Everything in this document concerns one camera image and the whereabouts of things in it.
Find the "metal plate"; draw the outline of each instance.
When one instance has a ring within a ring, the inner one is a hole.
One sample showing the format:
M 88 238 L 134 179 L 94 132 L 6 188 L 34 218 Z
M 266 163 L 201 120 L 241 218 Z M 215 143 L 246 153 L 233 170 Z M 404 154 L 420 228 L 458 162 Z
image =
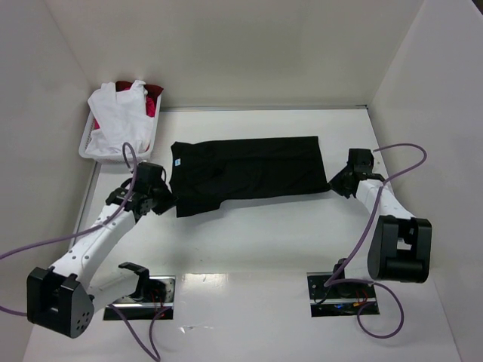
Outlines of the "metal plate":
M 376 292 L 367 284 L 339 284 L 326 288 L 325 281 L 332 273 L 309 273 L 310 311 L 313 317 L 356 315 L 362 304 L 370 303 L 361 314 L 379 314 Z
M 162 303 L 162 306 L 170 308 L 167 309 L 165 313 L 161 314 L 158 319 L 173 319 L 176 277 L 152 275 L 149 278 L 151 280 L 161 281 L 166 288 L 165 300 Z M 117 307 L 128 320 L 152 320 L 161 308 L 160 302 L 153 302 L 152 300 L 135 301 L 129 296 L 123 296 L 122 298 L 117 299 L 114 301 L 113 305 Z M 109 306 L 104 310 L 103 319 L 105 321 L 120 320 L 119 316 Z

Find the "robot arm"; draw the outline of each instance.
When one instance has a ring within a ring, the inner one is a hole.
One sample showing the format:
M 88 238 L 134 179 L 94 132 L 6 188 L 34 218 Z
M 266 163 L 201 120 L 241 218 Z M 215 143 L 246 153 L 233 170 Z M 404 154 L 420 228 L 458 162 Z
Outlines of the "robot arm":
M 130 262 L 122 263 L 106 283 L 92 284 L 92 277 L 118 241 L 149 211 L 158 215 L 176 203 L 162 180 L 163 167 L 138 165 L 134 192 L 118 216 L 104 225 L 128 193 L 130 180 L 106 200 L 93 226 L 100 229 L 87 234 L 48 269 L 35 268 L 27 278 L 27 318 L 34 324 L 71 338 L 83 334 L 96 311 L 116 299 L 129 295 L 142 299 L 148 293 L 149 270 Z
M 339 195 L 357 198 L 372 212 L 384 178 L 373 173 L 369 149 L 350 149 L 347 165 L 330 181 Z M 423 283 L 429 275 L 432 226 L 407 211 L 385 185 L 378 206 L 379 218 L 368 254 L 374 280 Z

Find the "cable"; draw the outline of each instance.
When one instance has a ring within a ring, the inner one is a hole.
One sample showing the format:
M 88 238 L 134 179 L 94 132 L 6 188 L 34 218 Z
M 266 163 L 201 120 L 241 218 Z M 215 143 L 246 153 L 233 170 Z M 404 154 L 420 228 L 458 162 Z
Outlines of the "cable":
M 358 305 L 361 305 L 361 296 L 359 295 L 359 291 L 355 291 L 355 297 L 357 298 L 357 302 L 355 302 L 353 305 L 356 307 Z
M 320 299 L 318 302 L 317 300 L 314 299 L 315 304 L 321 305 L 323 302 L 325 302 L 329 297 L 329 293 L 331 292 L 331 289 L 332 289 L 332 286 L 330 285 L 329 288 L 327 288 L 327 292 L 325 293 L 324 297 Z
M 45 245 L 54 244 L 54 243 L 58 243 L 58 242 L 73 239 L 73 238 L 78 238 L 79 236 L 84 236 L 84 235 L 90 234 L 92 232 L 95 232 L 95 231 L 101 229 L 105 225 L 110 224 L 119 215 L 119 213 L 124 209 L 124 206 L 127 204 L 127 202 L 129 201 L 129 199 L 131 198 L 131 196 L 133 195 L 133 192 L 134 192 L 134 184 L 135 184 L 136 175 L 137 175 L 137 157 L 136 157 L 136 152 L 133 149 L 133 146 L 131 146 L 129 143 L 126 142 L 122 145 L 122 155 L 125 158 L 126 162 L 127 162 L 126 147 L 129 148 L 129 151 L 131 152 L 131 154 L 133 156 L 133 167 L 132 167 L 133 178 L 132 178 L 132 182 L 131 182 L 131 185 L 129 186 L 128 193 L 126 194 L 126 196 L 122 200 L 122 202 L 119 205 L 119 207 L 117 208 L 117 210 L 114 211 L 114 213 L 111 216 L 109 216 L 106 219 L 105 222 L 103 222 L 102 224 L 96 225 L 96 226 L 94 226 L 90 229 L 84 230 L 82 232 L 76 232 L 75 234 L 60 236 L 58 238 L 52 238 L 52 239 L 47 239 L 47 240 L 44 240 L 44 241 L 39 241 L 37 243 L 26 245 L 24 247 L 18 247 L 17 249 L 10 250 L 7 253 L 3 253 L 2 255 L 0 255 L 0 260 L 3 260 L 3 259 L 5 259 L 9 256 L 20 253 L 22 251 L 33 249 L 35 247 L 43 247 Z M 12 315 L 18 315 L 20 317 L 26 317 L 27 316 L 27 313 L 25 313 L 23 311 L 15 311 L 13 309 L 5 308 L 4 306 L 1 306 L 1 305 L 0 305 L 0 311 L 3 311 L 4 313 L 12 314 Z
M 122 319 L 122 321 L 126 324 L 126 327 L 129 329 L 129 332 L 131 332 L 132 336 L 134 339 L 136 339 L 137 344 L 156 362 L 161 361 L 161 355 L 158 352 L 158 349 L 156 348 L 154 344 L 154 339 L 152 337 L 152 328 L 154 327 L 154 322 L 165 312 L 167 311 L 170 307 L 164 307 L 161 308 L 161 310 L 156 313 L 154 318 L 151 320 L 151 324 L 149 325 L 149 343 L 151 344 L 152 350 L 154 351 L 154 354 L 144 345 L 144 343 L 141 341 L 139 336 L 137 335 L 136 331 L 134 328 L 131 326 L 131 323 L 129 323 L 128 319 L 122 314 L 122 312 L 117 309 L 114 305 L 109 304 L 108 305 L 112 310 Z
M 154 314 L 156 315 L 156 313 L 158 312 L 158 306 L 156 305 L 156 300 L 152 292 L 151 292 L 151 297 L 152 297 L 152 305 L 154 306 Z
M 362 325 L 362 322 L 361 322 L 361 313 L 364 310 L 364 308 L 367 308 L 369 305 L 374 304 L 373 302 L 365 303 L 364 305 L 361 306 L 361 308 L 357 312 L 357 321 L 359 323 L 359 326 L 362 328 L 362 330 L 364 332 L 366 332 L 369 336 L 374 337 L 374 338 L 378 338 L 378 339 L 387 339 L 387 338 L 391 338 L 391 337 L 395 336 L 396 334 L 399 333 L 399 331 L 402 328 L 402 325 L 404 324 L 405 314 L 404 314 L 404 311 L 402 309 L 402 304 L 399 301 L 398 297 L 394 294 L 394 292 L 392 290 L 390 290 L 384 284 L 377 283 L 375 281 L 366 281 L 364 279 L 337 279 L 337 277 L 340 275 L 340 273 L 342 273 L 342 270 L 344 270 L 347 267 L 347 265 L 351 262 L 351 260 L 354 258 L 354 256 L 359 251 L 359 249 L 361 249 L 362 244 L 364 243 L 366 237 L 368 236 L 369 230 L 371 229 L 371 226 L 372 226 L 372 224 L 374 222 L 374 219 L 376 217 L 376 214 L 377 214 L 377 208 L 379 206 L 380 198 L 381 198 L 381 195 L 383 193 L 384 187 L 388 183 L 390 183 L 392 180 L 400 177 L 401 175 L 404 175 L 405 173 L 408 173 L 408 172 L 414 170 L 415 168 L 418 168 L 428 158 L 428 153 L 426 152 L 426 150 L 423 147 L 421 147 L 419 145 L 416 145 L 414 143 L 396 143 L 394 145 L 384 146 L 384 147 L 380 147 L 378 149 L 375 149 L 374 152 L 380 152 L 380 151 L 384 151 L 386 149 L 393 149 L 395 147 L 402 147 L 402 146 L 413 147 L 415 149 L 419 149 L 423 153 L 423 158 L 419 162 L 417 162 L 416 164 L 413 164 L 412 166 L 410 166 L 408 168 L 405 168 L 404 170 L 399 171 L 399 172 L 397 172 L 397 173 L 389 176 L 387 179 L 385 179 L 383 181 L 382 186 L 379 187 L 379 190 L 377 190 L 376 201 L 374 202 L 374 206 L 372 208 L 371 215 L 369 216 L 368 224 L 365 226 L 365 229 L 362 232 L 362 235 L 359 238 L 359 241 L 357 242 L 357 244 L 355 245 L 354 249 L 349 254 L 349 256 L 346 258 L 346 260 L 344 260 L 344 262 L 342 263 L 342 265 L 324 283 L 324 287 L 330 287 L 332 285 L 342 284 L 342 283 L 363 283 L 363 284 L 369 284 L 369 285 L 377 285 L 378 287 L 381 287 L 381 288 L 387 290 L 389 292 L 389 294 L 391 294 L 392 298 L 394 298 L 394 300 L 398 304 L 399 311 L 401 312 L 401 320 L 399 322 L 398 327 L 393 332 L 391 332 L 390 334 L 387 334 L 387 335 L 384 335 L 384 336 L 377 335 L 377 334 L 373 334 L 372 332 L 368 331 Z
M 368 300 L 369 300 L 368 292 L 366 292 L 364 289 L 362 289 L 362 294 L 364 294 L 364 301 L 363 301 L 363 303 L 367 303 Z

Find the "white table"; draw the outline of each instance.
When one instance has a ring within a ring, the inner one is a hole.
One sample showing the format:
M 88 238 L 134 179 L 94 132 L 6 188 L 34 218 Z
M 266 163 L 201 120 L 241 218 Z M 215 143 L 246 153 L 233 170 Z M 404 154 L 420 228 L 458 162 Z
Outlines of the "white table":
M 318 135 L 327 178 L 351 147 L 377 148 L 368 114 L 357 110 L 163 112 L 152 161 L 171 175 L 174 141 Z M 386 176 L 380 155 L 376 172 Z M 128 177 L 122 165 L 103 165 L 85 215 L 97 217 L 107 195 Z M 311 318 L 307 272 L 326 272 L 353 248 L 368 219 L 357 201 L 333 192 L 256 201 L 226 201 L 220 210 L 177 219 L 148 215 L 101 265 L 105 278 L 125 261 L 154 275 L 176 275 L 174 319 L 155 335 L 163 361 L 225 360 L 460 360 L 434 284 L 388 283 L 406 311 L 390 340 L 366 336 L 353 317 Z M 355 261 L 364 265 L 369 242 Z M 352 270 L 364 273 L 364 269 Z M 380 316 L 366 316 L 376 333 L 392 330 L 398 311 L 377 291 Z M 148 321 L 134 322 L 147 341 Z M 35 326 L 24 362 L 150 360 L 122 322 L 102 313 L 78 339 Z

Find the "black mount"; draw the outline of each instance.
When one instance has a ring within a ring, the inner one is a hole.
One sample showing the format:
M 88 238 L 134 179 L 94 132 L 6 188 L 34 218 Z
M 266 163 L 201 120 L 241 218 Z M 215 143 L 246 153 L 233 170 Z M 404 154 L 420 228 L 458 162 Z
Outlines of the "black mount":
M 384 178 L 373 173 L 370 149 L 350 149 L 347 165 L 329 182 L 339 195 L 355 198 L 359 182 Z M 427 219 L 379 216 L 368 254 L 369 275 L 374 280 L 423 283 L 429 275 L 432 226 Z M 398 249 L 399 241 L 411 246 Z
M 371 278 L 423 283 L 429 275 L 432 226 L 427 219 L 379 216 L 368 254 Z M 398 249 L 403 240 L 410 250 Z
M 134 300 L 149 300 L 149 298 L 151 297 L 151 291 L 156 289 L 156 286 L 160 285 L 157 284 L 157 281 L 149 278 L 149 269 L 144 268 L 141 265 L 134 264 L 133 262 L 123 262 L 121 265 L 119 265 L 119 268 L 131 270 L 135 275 L 139 276 L 136 290 L 130 295 L 130 297 Z
M 349 198 L 355 197 L 359 181 L 365 179 L 384 178 L 378 173 L 372 173 L 374 168 L 374 156 L 370 149 L 350 149 L 347 165 L 329 182 L 331 189 L 337 194 Z
M 141 162 L 137 165 L 133 195 L 125 206 L 125 211 L 134 213 L 136 222 L 151 210 L 157 215 L 161 215 L 176 204 L 177 199 L 171 194 L 166 182 L 162 179 L 164 172 L 165 169 L 159 164 Z M 111 192 L 106 199 L 106 204 L 120 205 L 128 193 L 126 187 L 130 182 L 131 179 L 127 179 L 121 187 Z
M 84 287 L 53 268 L 35 268 L 27 278 L 27 319 L 70 338 L 79 337 L 94 315 L 94 305 Z

